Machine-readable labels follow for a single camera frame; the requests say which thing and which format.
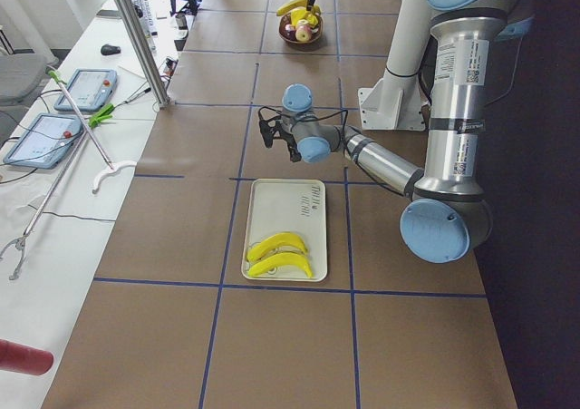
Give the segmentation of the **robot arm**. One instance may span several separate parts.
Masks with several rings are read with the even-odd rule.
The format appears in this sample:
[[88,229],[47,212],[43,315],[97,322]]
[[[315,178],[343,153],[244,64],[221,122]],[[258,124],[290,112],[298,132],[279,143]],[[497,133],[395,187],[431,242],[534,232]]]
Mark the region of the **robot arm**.
[[400,231],[417,257],[458,260],[492,229],[475,179],[489,47],[525,35],[533,19],[534,0],[401,0],[384,75],[358,92],[361,127],[322,124],[296,83],[260,121],[264,143],[285,141],[295,162],[341,151],[409,199]]

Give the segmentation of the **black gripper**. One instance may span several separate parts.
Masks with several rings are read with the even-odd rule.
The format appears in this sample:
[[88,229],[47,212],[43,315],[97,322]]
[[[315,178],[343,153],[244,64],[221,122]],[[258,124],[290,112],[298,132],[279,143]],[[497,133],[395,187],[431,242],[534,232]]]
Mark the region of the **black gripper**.
[[[316,0],[307,0],[306,9],[312,10],[314,8]],[[281,119],[275,120],[275,131],[274,139],[282,140],[286,143],[287,149],[289,151],[290,161],[299,162],[302,160],[302,156],[297,149],[297,143],[294,135],[286,128],[285,123]]]

